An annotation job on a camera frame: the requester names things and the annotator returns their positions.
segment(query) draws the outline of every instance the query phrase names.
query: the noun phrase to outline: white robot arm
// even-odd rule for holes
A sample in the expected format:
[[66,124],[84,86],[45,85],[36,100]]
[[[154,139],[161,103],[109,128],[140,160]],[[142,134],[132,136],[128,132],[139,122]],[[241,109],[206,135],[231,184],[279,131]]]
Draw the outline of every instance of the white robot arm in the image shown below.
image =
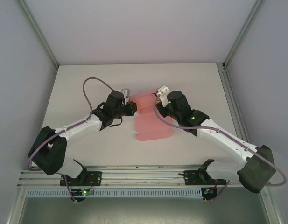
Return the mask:
[[122,122],[123,116],[133,116],[137,108],[135,103],[128,101],[129,97],[129,89],[112,91],[106,102],[93,110],[89,117],[62,128],[44,127],[28,154],[30,160],[47,175],[58,173],[83,182],[87,170],[78,161],[65,158],[67,146],[91,133],[117,126],[112,125],[115,119]]
[[162,86],[156,95],[160,100],[156,104],[159,114],[163,117],[171,116],[182,129],[210,141],[235,159],[236,163],[206,161],[199,169],[203,180],[211,178],[240,182],[249,191],[259,193],[275,174],[273,167],[255,155],[259,154],[274,164],[270,148],[244,142],[221,128],[208,115],[192,110],[181,91],[170,92],[168,87]]

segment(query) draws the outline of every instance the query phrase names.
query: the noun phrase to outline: black joint cover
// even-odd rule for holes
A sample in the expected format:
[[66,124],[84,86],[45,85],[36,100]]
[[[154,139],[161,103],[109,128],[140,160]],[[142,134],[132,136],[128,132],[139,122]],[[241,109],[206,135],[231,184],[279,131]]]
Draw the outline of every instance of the black joint cover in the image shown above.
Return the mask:
[[[185,95],[181,91],[173,91],[168,94],[169,110],[164,111],[166,115],[170,115],[175,119],[180,126],[183,127],[197,127],[209,119],[209,116],[201,111],[192,110],[187,102]],[[184,129],[197,136],[197,129]]]
[[101,103],[98,108],[92,111],[102,122],[101,130],[112,125],[115,119],[125,116],[133,116],[137,111],[136,103],[127,102],[124,104],[124,95],[118,91],[112,91],[108,95],[105,103]]
[[[38,134],[31,150],[28,153],[28,157],[49,137],[55,134],[55,130],[50,127],[44,127]],[[40,151],[33,157],[32,161],[39,166],[47,175],[55,174],[63,165],[67,147],[66,138],[59,136],[52,139],[49,147],[48,144],[43,146]]]
[[166,116],[170,115],[169,105],[167,105],[166,107],[163,107],[162,103],[159,102],[156,104],[156,108],[162,117],[165,118]]
[[[267,146],[262,146],[257,153],[274,164],[272,151]],[[253,193],[260,193],[276,170],[265,163],[263,160],[253,155],[247,160],[242,170],[237,172],[240,183]]]

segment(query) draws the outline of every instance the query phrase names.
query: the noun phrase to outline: vent grille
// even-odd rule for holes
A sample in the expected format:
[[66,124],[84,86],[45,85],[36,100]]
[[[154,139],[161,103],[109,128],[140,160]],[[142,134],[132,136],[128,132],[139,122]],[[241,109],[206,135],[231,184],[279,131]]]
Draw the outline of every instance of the vent grille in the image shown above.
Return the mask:
[[[67,189],[30,189],[27,197],[70,197]],[[95,189],[87,197],[188,197],[203,198],[201,188]]]

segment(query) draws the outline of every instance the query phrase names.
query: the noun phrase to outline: white platform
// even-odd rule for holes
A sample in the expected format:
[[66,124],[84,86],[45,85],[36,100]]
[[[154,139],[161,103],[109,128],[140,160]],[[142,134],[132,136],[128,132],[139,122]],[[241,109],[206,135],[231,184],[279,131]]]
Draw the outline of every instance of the white platform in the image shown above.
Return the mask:
[[[44,126],[62,127],[85,117],[89,106],[82,93],[83,81],[99,77],[114,89],[129,88],[132,94],[167,85],[181,90],[192,109],[208,114],[216,123],[235,134],[225,93],[215,63],[128,64],[60,66]],[[95,108],[105,102],[109,89],[90,80],[86,92]],[[233,161],[214,145],[185,131],[175,129],[172,137],[138,141],[134,118],[123,118],[118,127],[89,135],[67,148],[66,157],[84,165],[187,165],[207,159]]]

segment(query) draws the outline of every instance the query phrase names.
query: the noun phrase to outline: pink fabric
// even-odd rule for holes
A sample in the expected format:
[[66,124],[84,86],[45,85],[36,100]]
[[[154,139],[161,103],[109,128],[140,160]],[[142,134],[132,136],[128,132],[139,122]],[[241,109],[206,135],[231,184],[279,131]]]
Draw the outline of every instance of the pink fabric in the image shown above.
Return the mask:
[[[130,97],[130,101],[137,104],[138,117],[135,118],[135,130],[139,132],[136,139],[139,141],[169,138],[174,133],[170,126],[161,122],[153,111],[156,99],[156,90],[140,93]],[[167,122],[173,123],[171,117],[166,117]]]

